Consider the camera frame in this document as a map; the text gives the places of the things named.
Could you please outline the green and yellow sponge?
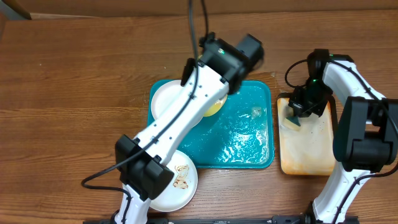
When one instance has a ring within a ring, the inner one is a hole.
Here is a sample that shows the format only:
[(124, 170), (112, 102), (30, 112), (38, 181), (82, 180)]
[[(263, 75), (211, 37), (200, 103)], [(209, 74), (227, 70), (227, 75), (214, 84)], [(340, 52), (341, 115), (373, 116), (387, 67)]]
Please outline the green and yellow sponge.
[(299, 118), (297, 116), (287, 116), (286, 118), (283, 119), (282, 125), (285, 128), (298, 131), (301, 127), (301, 124), (299, 122)]

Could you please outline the yellow-green plate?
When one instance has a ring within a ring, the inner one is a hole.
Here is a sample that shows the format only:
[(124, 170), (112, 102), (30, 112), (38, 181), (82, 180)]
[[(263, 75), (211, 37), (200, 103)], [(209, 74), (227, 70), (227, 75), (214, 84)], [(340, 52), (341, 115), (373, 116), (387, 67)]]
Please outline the yellow-green plate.
[(225, 95), (222, 99), (217, 100), (205, 113), (204, 113), (204, 117), (209, 117), (209, 116), (213, 116), (214, 114), (216, 114), (225, 104), (226, 100), (228, 99), (228, 96)]

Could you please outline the white plate with brown stain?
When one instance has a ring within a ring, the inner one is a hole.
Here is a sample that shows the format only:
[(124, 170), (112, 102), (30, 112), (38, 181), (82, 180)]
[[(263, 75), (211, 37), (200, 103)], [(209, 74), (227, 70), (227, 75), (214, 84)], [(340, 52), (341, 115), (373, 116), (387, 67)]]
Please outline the white plate with brown stain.
[(174, 177), (150, 204), (152, 209), (160, 212), (174, 212), (186, 206), (193, 198), (198, 185), (197, 169), (183, 152), (176, 150), (167, 168), (174, 172)]

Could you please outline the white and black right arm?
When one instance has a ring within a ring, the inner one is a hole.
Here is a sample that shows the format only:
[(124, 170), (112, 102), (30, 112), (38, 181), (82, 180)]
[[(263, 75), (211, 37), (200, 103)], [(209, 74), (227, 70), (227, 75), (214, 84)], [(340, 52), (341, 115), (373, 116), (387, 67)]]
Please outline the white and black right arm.
[(328, 98), (335, 94), (343, 104), (333, 135), (336, 165), (321, 194), (294, 223), (358, 223), (346, 211), (361, 187), (371, 178), (389, 176), (382, 168), (397, 157), (397, 100), (376, 91), (358, 72), (349, 55), (315, 49), (308, 55), (309, 78), (296, 85), (289, 98), (292, 109), (282, 122), (298, 130), (301, 118), (321, 116)]

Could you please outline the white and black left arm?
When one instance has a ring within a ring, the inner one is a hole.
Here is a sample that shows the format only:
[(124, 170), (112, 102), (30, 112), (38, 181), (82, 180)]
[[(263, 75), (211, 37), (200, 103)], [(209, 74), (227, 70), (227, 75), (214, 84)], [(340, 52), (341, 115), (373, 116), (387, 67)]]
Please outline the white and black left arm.
[(167, 164), (188, 132), (264, 58), (261, 41), (246, 35), (232, 46), (213, 35), (200, 44), (203, 52), (185, 65), (182, 91), (148, 127), (134, 138), (121, 136), (115, 144), (116, 163), (124, 197), (115, 223), (146, 223), (151, 200), (171, 183)]

